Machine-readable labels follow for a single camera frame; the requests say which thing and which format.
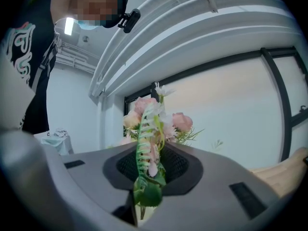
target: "artificial flower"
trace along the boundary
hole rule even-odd
[[[164,110],[159,114],[159,120],[160,122],[163,122],[164,125],[173,126],[173,117],[171,115],[167,115]]]
[[[124,116],[124,126],[133,128],[141,122],[141,116],[134,110],[131,110],[128,115]]]
[[[158,173],[157,163],[159,162],[159,151],[157,145],[151,143],[151,151],[149,153],[150,156],[150,165],[149,165],[149,175],[154,177]]]
[[[173,117],[173,125],[183,131],[189,132],[192,128],[193,121],[189,116],[184,115],[183,113],[175,113],[172,115]]]
[[[168,95],[170,95],[170,94],[172,94],[172,93],[175,92],[175,90],[173,90],[173,89],[169,89],[169,90],[168,90],[166,86],[162,86],[162,87],[160,88],[158,82],[155,82],[155,85],[156,85],[155,91],[157,92],[157,94],[158,94],[159,96],[164,96],[164,97],[166,97],[166,96],[168,96]]]
[[[174,142],[175,137],[177,137],[178,133],[175,131],[175,127],[170,124],[164,124],[164,136],[165,140]]]
[[[155,121],[154,121],[154,117],[158,116],[159,117],[159,121],[163,122],[161,120],[162,117],[165,117],[166,113],[165,113],[165,107],[163,104],[161,103],[153,103],[153,109],[151,110],[151,112],[147,115],[147,120],[150,121],[149,125],[151,127],[156,127]]]
[[[132,143],[132,142],[134,142],[134,141],[136,141],[136,140],[133,140],[133,139],[131,138],[131,136],[130,136],[129,134],[127,134],[126,137],[124,137],[124,138],[121,140],[121,142],[120,142],[119,145],[129,144],[129,143]]]
[[[135,103],[134,111],[139,114],[140,116],[143,115],[144,110],[146,107],[151,103],[157,103],[155,98],[141,98],[139,97]]]

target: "black mesh grille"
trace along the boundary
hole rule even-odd
[[[161,151],[161,162],[166,170],[166,183],[182,176],[188,169],[188,160],[165,147]]]
[[[166,169],[167,183],[179,178],[188,169],[188,160],[167,147],[161,151],[160,161]],[[136,151],[121,158],[116,164],[116,168],[132,182],[135,182],[138,177]]]
[[[116,164],[116,168],[132,182],[135,182],[138,177],[136,151],[122,157]]]

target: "pink rose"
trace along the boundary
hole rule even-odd
[[[141,122],[141,116],[135,111],[131,110],[128,115],[124,116],[124,126],[126,128],[133,128]]]
[[[151,103],[157,103],[155,98],[141,98],[139,97],[135,103],[134,111],[139,114],[140,116],[143,115],[144,110],[146,107]]]
[[[193,120],[189,116],[184,115],[183,113],[175,113],[172,115],[173,125],[183,131],[189,132],[192,128]]]

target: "white flower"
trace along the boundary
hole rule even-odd
[[[173,118],[171,115],[167,115],[165,113],[165,111],[162,111],[160,114],[159,114],[159,120],[161,122],[163,122],[164,124],[166,125],[170,125],[170,126],[173,126]]]
[[[177,137],[178,133],[175,130],[175,127],[170,124],[164,124],[164,136],[165,140],[173,141]]]
[[[160,116],[165,113],[165,106],[161,103],[153,103],[151,112],[147,115],[147,120],[152,120],[154,116]]]
[[[168,90],[166,86],[162,86],[162,87],[160,88],[160,87],[159,87],[159,83],[157,83],[157,82],[155,82],[155,85],[156,85],[155,91],[157,92],[157,94],[158,94],[159,96],[164,96],[164,97],[166,97],[166,96],[168,96],[168,95],[170,95],[170,94],[172,94],[172,93],[175,92],[175,90],[173,90],[173,89]]]

